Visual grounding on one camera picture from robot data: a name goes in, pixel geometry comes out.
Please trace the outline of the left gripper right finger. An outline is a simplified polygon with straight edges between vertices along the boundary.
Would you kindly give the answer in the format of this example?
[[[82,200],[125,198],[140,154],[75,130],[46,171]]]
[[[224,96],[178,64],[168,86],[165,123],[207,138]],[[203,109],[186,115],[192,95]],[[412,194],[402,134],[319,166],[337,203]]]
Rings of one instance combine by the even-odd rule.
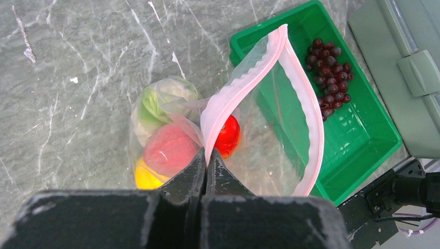
[[[217,149],[211,154],[206,177],[205,195],[201,199],[203,206],[230,206],[244,203],[255,197],[226,167]]]

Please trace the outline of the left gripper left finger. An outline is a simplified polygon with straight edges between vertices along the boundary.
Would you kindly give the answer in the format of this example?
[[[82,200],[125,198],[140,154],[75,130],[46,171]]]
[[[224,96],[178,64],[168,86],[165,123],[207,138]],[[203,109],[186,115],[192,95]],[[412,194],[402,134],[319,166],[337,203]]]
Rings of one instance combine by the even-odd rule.
[[[160,187],[156,209],[158,248],[198,248],[201,199],[206,190],[204,148],[188,166]]]

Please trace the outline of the pink peach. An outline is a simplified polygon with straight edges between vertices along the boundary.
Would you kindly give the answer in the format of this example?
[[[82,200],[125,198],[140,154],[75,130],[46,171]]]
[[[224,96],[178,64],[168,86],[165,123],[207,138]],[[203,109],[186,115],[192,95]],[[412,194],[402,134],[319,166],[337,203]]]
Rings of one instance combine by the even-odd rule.
[[[175,123],[158,129],[144,147],[143,160],[159,175],[173,177],[187,167],[199,146]]]

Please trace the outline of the dark purple grapes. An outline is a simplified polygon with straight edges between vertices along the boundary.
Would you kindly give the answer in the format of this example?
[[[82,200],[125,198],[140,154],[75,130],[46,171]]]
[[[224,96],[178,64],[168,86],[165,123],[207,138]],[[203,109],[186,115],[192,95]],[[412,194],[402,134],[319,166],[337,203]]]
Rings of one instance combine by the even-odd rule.
[[[320,89],[318,104],[323,121],[350,103],[349,82],[354,79],[351,63],[340,63],[342,49],[334,42],[315,38],[307,48],[304,69],[313,73],[312,81]]]

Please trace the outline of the red orange mango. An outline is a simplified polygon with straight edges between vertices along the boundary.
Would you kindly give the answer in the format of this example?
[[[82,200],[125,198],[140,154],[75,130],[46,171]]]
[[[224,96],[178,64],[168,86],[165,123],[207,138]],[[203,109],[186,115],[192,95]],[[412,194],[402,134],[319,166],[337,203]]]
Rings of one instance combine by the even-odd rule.
[[[214,148],[217,149],[223,159],[230,158],[236,151],[241,137],[241,128],[237,119],[230,115],[217,137]]]

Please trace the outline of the green plastic tray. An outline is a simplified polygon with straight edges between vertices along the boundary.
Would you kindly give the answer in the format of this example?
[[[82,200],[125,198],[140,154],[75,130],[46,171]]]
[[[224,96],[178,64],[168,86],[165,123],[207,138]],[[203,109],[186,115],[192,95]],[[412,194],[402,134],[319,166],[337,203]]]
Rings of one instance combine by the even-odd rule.
[[[233,34],[229,56],[232,64],[238,65],[261,38],[283,24],[288,26],[288,38],[301,61],[313,39],[321,38],[340,47],[339,61],[352,65],[354,79],[348,90],[352,99],[324,123],[323,162],[311,191],[313,196],[340,205],[391,157],[402,139],[320,1],[308,1]]]

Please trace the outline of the yellow lemon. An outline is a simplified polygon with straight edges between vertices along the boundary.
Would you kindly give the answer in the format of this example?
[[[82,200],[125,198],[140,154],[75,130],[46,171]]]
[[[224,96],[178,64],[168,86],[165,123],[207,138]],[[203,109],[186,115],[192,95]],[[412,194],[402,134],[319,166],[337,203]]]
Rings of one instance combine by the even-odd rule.
[[[161,187],[170,178],[157,174],[145,164],[143,158],[140,158],[134,169],[134,179],[138,189],[153,190]]]

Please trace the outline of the clear zip top bag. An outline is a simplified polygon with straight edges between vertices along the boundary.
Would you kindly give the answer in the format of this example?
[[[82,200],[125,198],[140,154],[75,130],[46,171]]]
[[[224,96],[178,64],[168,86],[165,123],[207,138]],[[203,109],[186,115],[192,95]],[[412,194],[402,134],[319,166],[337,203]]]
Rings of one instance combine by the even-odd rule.
[[[212,96],[181,106],[188,113],[169,113],[171,123],[204,148],[206,164],[233,115],[241,128],[240,143],[223,160],[235,177],[257,195],[311,194],[323,161],[324,125],[287,24],[261,38]],[[143,153],[130,131],[133,169]]]

